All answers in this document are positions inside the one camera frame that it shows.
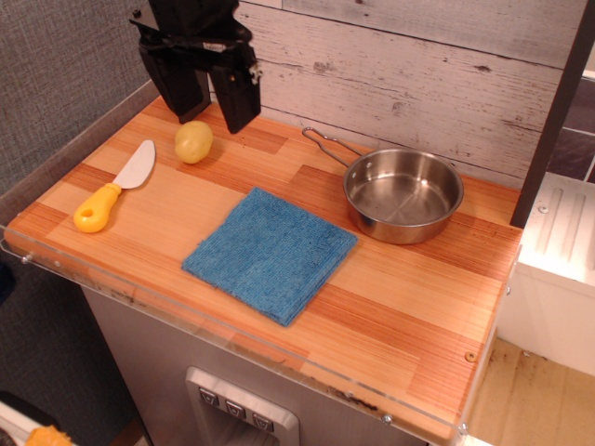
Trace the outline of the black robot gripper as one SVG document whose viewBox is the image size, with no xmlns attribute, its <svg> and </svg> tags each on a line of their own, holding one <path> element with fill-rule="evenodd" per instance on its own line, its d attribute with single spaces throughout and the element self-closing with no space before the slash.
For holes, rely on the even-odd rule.
<svg viewBox="0 0 595 446">
<path fill-rule="evenodd" d="M 234 14 L 237 1 L 150 1 L 133 11 L 145 69 L 181 124 L 210 105 L 207 75 L 176 55 L 209 59 L 208 74 L 231 134 L 261 111 L 261 70 L 250 45 L 252 33 Z"/>
</svg>

